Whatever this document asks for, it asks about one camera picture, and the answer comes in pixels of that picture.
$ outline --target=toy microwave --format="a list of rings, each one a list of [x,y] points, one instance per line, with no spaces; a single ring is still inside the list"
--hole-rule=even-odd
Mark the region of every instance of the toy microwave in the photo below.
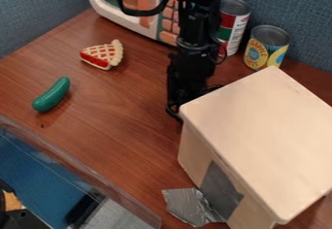
[[[127,16],[119,9],[117,0],[89,1],[99,15],[154,40],[176,45],[180,31],[176,0],[170,0],[162,14],[151,17]],[[159,3],[160,0],[123,0],[124,6],[133,10],[149,10]]]

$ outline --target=white wooden box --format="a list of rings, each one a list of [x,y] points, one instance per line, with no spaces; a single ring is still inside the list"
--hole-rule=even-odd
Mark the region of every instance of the white wooden box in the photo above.
[[[200,187],[214,161],[245,195],[232,229],[286,224],[332,187],[332,110],[276,67],[181,106],[179,162]]]

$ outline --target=can label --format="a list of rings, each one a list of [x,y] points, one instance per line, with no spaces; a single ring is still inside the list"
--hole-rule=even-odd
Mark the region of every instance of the can label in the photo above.
[[[268,66],[280,68],[287,50],[288,46],[267,46],[251,38],[245,53],[245,63],[253,70],[260,70]]]
[[[221,13],[221,26],[217,36],[227,48],[228,55],[238,51],[248,20],[249,15],[231,16]]]

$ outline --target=tin can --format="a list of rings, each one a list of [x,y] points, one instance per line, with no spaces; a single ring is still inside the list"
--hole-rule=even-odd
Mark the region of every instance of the tin can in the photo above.
[[[217,37],[222,42],[220,53],[235,54],[245,33],[250,16],[250,6],[243,0],[221,0],[221,25]]]
[[[253,70],[268,66],[281,67],[289,47],[287,32],[273,25],[258,25],[251,31],[245,53],[245,63]]]

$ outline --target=wooden table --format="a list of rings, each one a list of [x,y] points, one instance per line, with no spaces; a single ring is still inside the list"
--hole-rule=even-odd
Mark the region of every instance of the wooden table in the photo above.
[[[125,50],[117,68],[106,72],[80,62],[81,49],[112,39],[120,39]],[[191,228],[166,212],[161,194],[193,186],[177,161],[181,126],[164,109],[169,50],[88,10],[1,60],[0,114],[76,156],[160,214],[163,228]],[[289,59],[283,69],[332,105],[331,74]],[[251,73],[239,54],[217,67],[211,83],[228,84]],[[47,114],[33,111],[32,100],[65,75],[72,81],[65,101]],[[331,228],[331,210],[329,197],[281,228]]]

